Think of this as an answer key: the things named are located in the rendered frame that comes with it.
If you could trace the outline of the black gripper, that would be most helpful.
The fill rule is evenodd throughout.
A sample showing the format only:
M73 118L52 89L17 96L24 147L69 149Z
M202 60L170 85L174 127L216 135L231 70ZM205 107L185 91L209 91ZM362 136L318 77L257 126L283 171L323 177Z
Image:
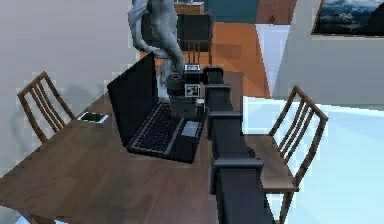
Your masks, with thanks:
M182 75L172 74L167 78L167 93L173 117L194 118L197 99L200 97L199 84L186 84Z

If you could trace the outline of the black laptop computer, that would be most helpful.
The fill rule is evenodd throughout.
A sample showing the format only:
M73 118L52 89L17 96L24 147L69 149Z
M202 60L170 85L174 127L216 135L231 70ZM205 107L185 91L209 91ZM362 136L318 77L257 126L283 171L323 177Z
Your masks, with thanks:
M192 163L206 118L195 98L158 97L149 53L107 85L122 145L131 153Z

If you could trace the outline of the grey twisted statue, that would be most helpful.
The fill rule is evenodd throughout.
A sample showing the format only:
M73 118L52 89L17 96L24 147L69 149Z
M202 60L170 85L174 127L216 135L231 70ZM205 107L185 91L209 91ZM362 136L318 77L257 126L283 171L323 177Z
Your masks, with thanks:
M158 47L148 45L142 37L142 17L146 12L151 18L152 35L158 42ZM174 0L132 0L132 8L128 12L133 46L163 60L157 81L158 96L163 102L169 101L167 78L172 74L181 74L185 65L177 40L177 19Z

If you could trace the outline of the black chair with wooden legs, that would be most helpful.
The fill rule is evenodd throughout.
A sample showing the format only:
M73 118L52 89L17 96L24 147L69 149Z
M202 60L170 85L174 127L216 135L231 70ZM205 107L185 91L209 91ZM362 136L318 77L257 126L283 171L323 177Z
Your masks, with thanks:
M208 53L212 64L212 40L215 11L209 9L204 14L179 14L177 20L177 38L180 49L187 51L196 44L201 52Z

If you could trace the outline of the brown wooden cabinet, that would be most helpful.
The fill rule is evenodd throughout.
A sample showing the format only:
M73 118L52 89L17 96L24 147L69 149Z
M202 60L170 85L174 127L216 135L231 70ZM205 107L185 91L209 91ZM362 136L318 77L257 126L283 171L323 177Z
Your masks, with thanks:
M193 3L183 3L175 2L175 10L178 14L203 14L204 13L204 3L203 2L193 2Z

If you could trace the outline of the white framed black phone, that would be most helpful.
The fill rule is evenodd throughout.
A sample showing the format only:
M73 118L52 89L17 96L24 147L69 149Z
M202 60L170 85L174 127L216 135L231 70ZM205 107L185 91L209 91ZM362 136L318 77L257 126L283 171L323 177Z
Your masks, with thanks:
M95 124L103 124L108 119L108 117L109 117L108 114L84 112L82 115L80 115L77 118L77 120L78 121L91 122L91 123L95 123Z

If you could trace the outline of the brown wooden table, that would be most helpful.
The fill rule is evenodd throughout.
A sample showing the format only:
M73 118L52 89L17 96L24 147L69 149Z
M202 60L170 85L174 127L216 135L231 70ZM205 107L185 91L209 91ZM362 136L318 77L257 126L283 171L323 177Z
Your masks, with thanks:
M73 120L0 178L0 205L45 222L218 224L210 160L207 139L178 163L128 152L113 117Z

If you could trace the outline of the brown wooden slat chair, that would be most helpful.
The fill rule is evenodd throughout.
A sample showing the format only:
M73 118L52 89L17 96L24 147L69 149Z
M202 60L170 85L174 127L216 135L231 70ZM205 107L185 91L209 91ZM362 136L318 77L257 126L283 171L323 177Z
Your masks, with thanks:
M43 81L47 83L48 88L52 91L53 96L56 98L56 100L61 105L63 110L67 113L67 115L71 119L75 119L75 115L73 114L72 110L68 107L64 99L61 97L48 74L43 71L17 94L17 97L23 107L28 121L42 144L44 144L48 140L48 138L38 125L32 113L30 105L28 104L28 101L26 99L27 94L31 95L39 111L42 113L43 117L55 133L63 129L66 125L63 118L59 115L59 113L49 100L49 97L42 84Z
M275 135L283 124L296 96L300 98L300 102L295 116L282 141L278 143ZM288 162L293 157L314 117L317 117L319 122L311 145L298 171L292 174ZM261 182L265 193L283 195L279 218L274 220L273 224L285 224L294 194L299 191L299 185L314 160L327 121L328 117L323 111L299 86L295 85L283 110L267 134L244 135L249 151L264 160Z

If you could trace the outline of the framed mountain picture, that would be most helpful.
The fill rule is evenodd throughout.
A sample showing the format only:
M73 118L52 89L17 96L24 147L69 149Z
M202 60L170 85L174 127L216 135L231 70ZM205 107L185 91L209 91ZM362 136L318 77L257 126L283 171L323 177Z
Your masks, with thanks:
M384 0L321 0L312 34L384 37Z

